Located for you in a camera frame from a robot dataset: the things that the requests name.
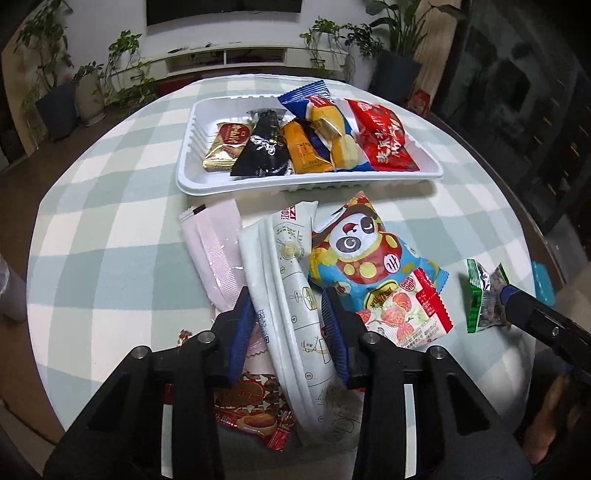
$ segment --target red snack bag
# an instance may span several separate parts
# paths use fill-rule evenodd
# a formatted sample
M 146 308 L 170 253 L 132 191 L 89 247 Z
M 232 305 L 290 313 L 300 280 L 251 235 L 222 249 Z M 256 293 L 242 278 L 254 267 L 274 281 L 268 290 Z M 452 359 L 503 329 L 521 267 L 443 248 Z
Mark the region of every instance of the red snack bag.
M 276 375 L 244 372 L 233 388 L 214 394 L 216 420 L 262 438 L 266 447 L 283 450 L 294 417 Z
M 366 328 L 397 346 L 417 349 L 453 327 L 443 302 L 421 268 L 400 282 L 381 307 L 358 312 Z
M 417 164 L 404 148 L 402 122 L 392 110 L 360 100 L 347 100 L 355 115 L 357 143 L 376 171 L 417 171 Z

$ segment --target white plastic tray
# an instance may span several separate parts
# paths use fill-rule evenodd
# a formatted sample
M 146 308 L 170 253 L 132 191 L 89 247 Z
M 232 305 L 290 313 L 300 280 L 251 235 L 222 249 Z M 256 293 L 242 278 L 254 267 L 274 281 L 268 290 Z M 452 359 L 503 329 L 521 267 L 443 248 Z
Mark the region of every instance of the white plastic tray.
M 342 99 L 335 99 L 335 102 L 343 105 Z M 229 172 L 206 172 L 202 162 L 216 138 L 217 125 L 221 122 L 245 122 L 248 120 L 246 113 L 259 108 L 282 108 L 282 105 L 277 95 L 226 96 L 200 100 L 193 105 L 177 165 L 177 184 L 183 192 L 201 196 L 266 187 L 295 190 L 364 184 L 368 181 L 438 179 L 443 176 L 439 162 L 408 134 L 405 146 L 418 171 L 344 171 L 263 178 L 230 177 Z M 350 109 L 341 110 L 355 130 L 357 123 Z

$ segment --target bolt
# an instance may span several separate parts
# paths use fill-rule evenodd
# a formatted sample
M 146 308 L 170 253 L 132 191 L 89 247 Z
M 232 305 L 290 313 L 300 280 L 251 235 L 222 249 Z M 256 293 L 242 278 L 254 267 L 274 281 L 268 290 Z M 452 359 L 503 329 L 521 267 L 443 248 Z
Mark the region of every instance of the bolt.
M 379 342 L 379 334 L 375 332 L 367 332 L 363 334 L 363 341 L 370 345 L 375 345 Z
M 437 360 L 441 360 L 447 356 L 447 350 L 445 350 L 442 346 L 439 346 L 439 345 L 432 346 L 429 349 L 429 352 Z
M 197 335 L 197 340 L 201 343 L 211 343 L 216 339 L 216 334 L 211 330 L 205 330 Z
M 143 358 L 150 352 L 150 349 L 145 345 L 137 346 L 131 351 L 131 356 L 137 359 Z

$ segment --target panda snack bag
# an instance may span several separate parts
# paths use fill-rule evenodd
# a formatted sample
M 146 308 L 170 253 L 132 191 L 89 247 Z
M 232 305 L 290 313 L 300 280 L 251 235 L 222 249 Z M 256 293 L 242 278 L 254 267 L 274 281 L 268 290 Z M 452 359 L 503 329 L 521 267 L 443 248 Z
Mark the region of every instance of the panda snack bag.
M 335 287 L 353 312 L 382 305 L 417 268 L 440 292 L 449 274 L 387 232 L 363 192 L 312 232 L 311 281 Z

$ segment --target white cabinet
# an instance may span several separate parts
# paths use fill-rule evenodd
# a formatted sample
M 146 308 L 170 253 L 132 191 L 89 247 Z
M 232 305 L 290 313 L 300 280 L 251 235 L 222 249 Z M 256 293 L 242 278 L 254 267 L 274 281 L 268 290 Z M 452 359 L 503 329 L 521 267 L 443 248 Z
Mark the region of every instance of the white cabinet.
M 324 68 L 333 72 L 342 72 L 347 52 L 319 50 L 324 60 Z M 207 70 L 235 69 L 245 66 L 283 66 L 310 69 L 313 68 L 311 55 L 305 47 L 297 45 L 232 45 L 194 48 L 182 50 L 174 54 L 142 59 L 148 63 L 142 67 L 146 77 L 154 80 L 171 78 L 187 73 L 205 72 Z M 113 87 L 119 91 L 137 85 L 142 74 L 137 68 L 114 73 Z

